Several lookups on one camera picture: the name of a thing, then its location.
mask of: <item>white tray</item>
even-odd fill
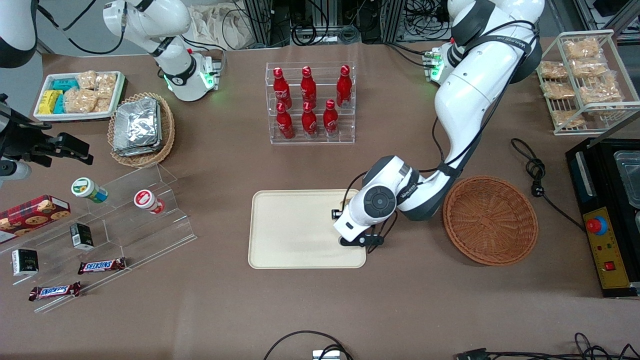
[[[275,190],[253,196],[249,265],[255,269],[359,268],[363,247],[340,245],[331,210],[345,190]],[[349,192],[349,198],[357,193]]]
[[[96,119],[108,119],[110,116],[116,112],[116,107],[118,106],[118,102],[120,100],[120,95],[122,94],[122,87],[124,86],[124,74],[120,71],[99,71],[106,72],[108,74],[116,74],[116,87],[113,89],[113,95],[111,96],[111,104],[109,105],[109,110],[101,111],[99,113],[80,113],[80,114],[39,114],[38,113],[38,105],[42,102],[42,96],[46,90],[51,89],[51,84],[54,80],[58,79],[70,79],[74,78],[76,75],[80,74],[80,72],[70,72],[68,74],[51,74],[47,75],[47,78],[44,80],[44,85],[42,85],[42,89],[40,89],[40,95],[38,96],[38,102],[36,102],[35,109],[33,109],[33,117],[42,121],[42,122],[68,122],[68,121],[91,121]]]

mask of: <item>red emergency stop button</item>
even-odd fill
[[[607,232],[607,221],[603,217],[595,217],[587,220],[587,231],[596,235],[604,235]]]

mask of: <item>brown table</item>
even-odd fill
[[[265,63],[305,60],[357,61],[354,145],[269,143]],[[150,56],[44,56],[44,63],[46,74],[120,70],[129,80],[127,95],[155,92],[169,102],[177,138],[163,165],[178,177],[177,200],[198,239],[44,315],[32,313],[34,304],[24,288],[10,285],[9,271],[0,272],[3,359],[262,359],[275,340],[300,329],[328,332],[357,359],[450,359],[478,347],[566,352],[574,350],[577,331],[610,349],[637,344],[640,302],[600,298],[586,237],[539,199],[531,201],[538,244],[513,266],[465,258],[437,214],[428,222],[400,216],[384,246],[357,270],[249,267],[255,192],[344,188],[388,154],[419,168],[438,163],[429,137],[436,87],[384,46],[232,52],[220,91],[193,103],[171,95]],[[547,166],[549,196],[578,218],[564,152],[582,138],[554,136],[548,116],[534,77],[511,86],[463,177],[489,174],[528,193],[525,161],[509,145],[520,137]],[[50,169],[34,166],[27,181],[5,183],[0,208],[45,192],[75,204],[69,192],[75,178],[106,183],[131,171],[109,156],[106,128],[106,122],[56,125],[56,132],[91,144],[93,166],[69,159],[55,159]],[[308,359],[327,344],[300,336],[272,356]]]

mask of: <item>round wicker basket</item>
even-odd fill
[[[138,101],[144,97],[153,97],[154,99],[160,102],[160,121],[162,122],[162,149],[158,152],[153,152],[149,154],[135,155],[135,156],[120,156],[116,154],[113,150],[111,151],[111,157],[116,159],[117,162],[127,165],[130,167],[145,167],[151,163],[159,163],[163,161],[171,148],[173,147],[173,141],[175,140],[175,122],[173,121],[173,114],[171,113],[171,109],[169,109],[169,105],[166,101],[157,94],[151,94],[148,92],[143,92],[142,94],[136,94],[132,97],[126,98],[123,102],[133,102]],[[113,148],[113,126],[115,123],[115,114],[111,116],[109,119],[109,131],[107,132],[107,141],[109,145]]]
[[[453,244],[478,263],[504,266],[526,257],[538,238],[538,218],[508,182],[474,176],[456,184],[442,211]]]

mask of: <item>red bottle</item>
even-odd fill
[[[276,110],[278,110],[276,121],[278,122],[278,128],[280,129],[282,136],[284,136],[285,139],[293,139],[296,136],[296,130],[293,128],[291,115],[287,113],[285,104],[279,102],[276,105]]]
[[[335,101],[331,99],[326,101],[323,122],[326,137],[335,138],[338,135],[338,112],[335,109]]]
[[[291,109],[293,102],[291,101],[291,92],[289,91],[289,84],[282,75],[282,69],[277,67],[273,69],[273,91],[276,93],[278,102],[281,102],[287,106],[287,110]]]
[[[305,66],[302,68],[302,82],[300,83],[302,89],[302,101],[311,104],[311,108],[316,108],[316,82],[311,77],[311,68]]]
[[[315,139],[318,137],[318,129],[316,124],[316,114],[309,102],[302,104],[302,128],[305,130],[305,137],[308,139]]]
[[[351,76],[349,76],[349,66],[343,65],[340,68],[340,79],[338,79],[337,90],[338,94],[335,98],[339,108],[351,107]]]

